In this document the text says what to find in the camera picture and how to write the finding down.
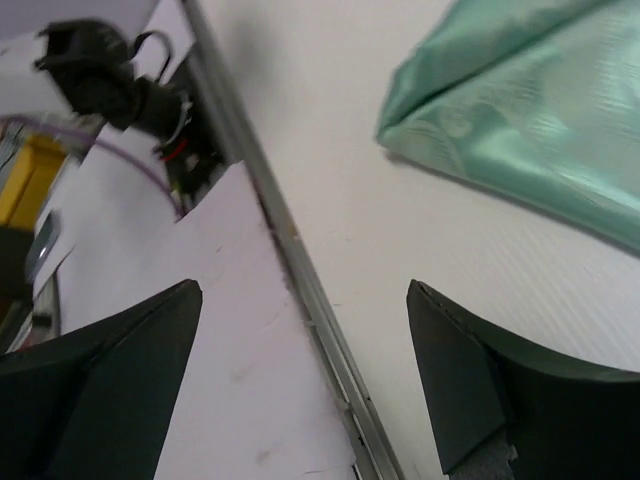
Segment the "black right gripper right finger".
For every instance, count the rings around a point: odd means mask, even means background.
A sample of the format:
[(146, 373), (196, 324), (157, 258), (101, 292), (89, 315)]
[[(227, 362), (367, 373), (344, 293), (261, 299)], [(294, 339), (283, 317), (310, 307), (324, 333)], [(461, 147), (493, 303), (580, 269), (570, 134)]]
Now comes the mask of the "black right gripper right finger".
[(638, 477), (637, 373), (543, 347), (419, 281), (407, 310), (446, 476)]

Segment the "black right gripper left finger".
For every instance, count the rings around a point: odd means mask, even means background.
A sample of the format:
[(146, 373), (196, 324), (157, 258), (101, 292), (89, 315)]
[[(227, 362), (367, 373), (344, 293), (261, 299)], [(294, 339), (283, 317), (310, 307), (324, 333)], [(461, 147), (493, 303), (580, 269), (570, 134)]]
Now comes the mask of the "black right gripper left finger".
[(196, 335), (191, 279), (1, 357), (4, 479), (151, 479)]

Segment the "green satin cloth napkin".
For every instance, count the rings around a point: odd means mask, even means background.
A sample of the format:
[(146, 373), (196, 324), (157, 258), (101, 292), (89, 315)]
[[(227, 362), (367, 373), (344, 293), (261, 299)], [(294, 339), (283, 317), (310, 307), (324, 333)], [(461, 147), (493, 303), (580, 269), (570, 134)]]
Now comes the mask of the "green satin cloth napkin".
[(376, 138), (637, 250), (638, 3), (453, 3), (395, 70)]

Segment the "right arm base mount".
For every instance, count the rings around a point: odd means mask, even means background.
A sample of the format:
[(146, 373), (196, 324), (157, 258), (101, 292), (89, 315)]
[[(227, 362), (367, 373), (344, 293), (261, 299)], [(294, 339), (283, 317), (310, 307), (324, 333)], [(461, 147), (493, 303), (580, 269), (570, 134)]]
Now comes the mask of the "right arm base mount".
[[(169, 35), (152, 29), (128, 41), (97, 19), (51, 23), (39, 35), (46, 49), (34, 67), (48, 74), (72, 111), (153, 137), (171, 195), (182, 211), (193, 208), (213, 186), (225, 156), (186, 65), (167, 73), (177, 53)], [(133, 63), (150, 38), (164, 50), (153, 77), (137, 74)]]

